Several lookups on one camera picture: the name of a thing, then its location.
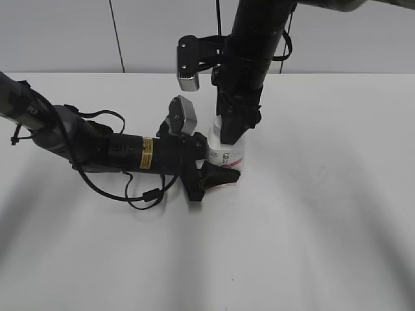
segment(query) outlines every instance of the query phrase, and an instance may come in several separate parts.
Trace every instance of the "table surface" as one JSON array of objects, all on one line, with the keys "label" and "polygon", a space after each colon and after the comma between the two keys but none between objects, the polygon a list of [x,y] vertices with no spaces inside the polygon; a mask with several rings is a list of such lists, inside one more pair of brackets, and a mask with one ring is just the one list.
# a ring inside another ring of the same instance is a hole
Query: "table surface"
[{"label": "table surface", "polygon": [[[155,136],[174,75],[16,73]],[[0,310],[415,310],[415,75],[269,75],[237,188],[137,212],[0,122]],[[207,134],[215,88],[193,101]],[[114,129],[112,117],[99,119]],[[122,174],[92,175],[123,193]],[[159,186],[136,174],[136,194]]]}]

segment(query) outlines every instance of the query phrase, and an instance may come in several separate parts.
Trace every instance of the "warning label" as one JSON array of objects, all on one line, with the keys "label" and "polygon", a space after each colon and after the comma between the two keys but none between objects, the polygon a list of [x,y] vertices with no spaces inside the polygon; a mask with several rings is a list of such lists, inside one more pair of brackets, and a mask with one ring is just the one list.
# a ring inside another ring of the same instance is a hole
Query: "warning label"
[{"label": "warning label", "polygon": [[153,158],[153,138],[143,137],[143,152],[141,154],[140,168],[149,170]]}]

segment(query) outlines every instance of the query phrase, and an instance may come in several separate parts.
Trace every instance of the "black bracket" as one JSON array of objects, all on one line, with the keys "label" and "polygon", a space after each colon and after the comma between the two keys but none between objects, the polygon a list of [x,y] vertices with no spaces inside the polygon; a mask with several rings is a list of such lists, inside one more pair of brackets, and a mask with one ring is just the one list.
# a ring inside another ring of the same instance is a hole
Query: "black bracket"
[{"label": "black bracket", "polygon": [[225,36],[196,38],[182,37],[177,46],[177,79],[183,91],[197,91],[197,74],[221,63],[226,63],[222,54]]}]

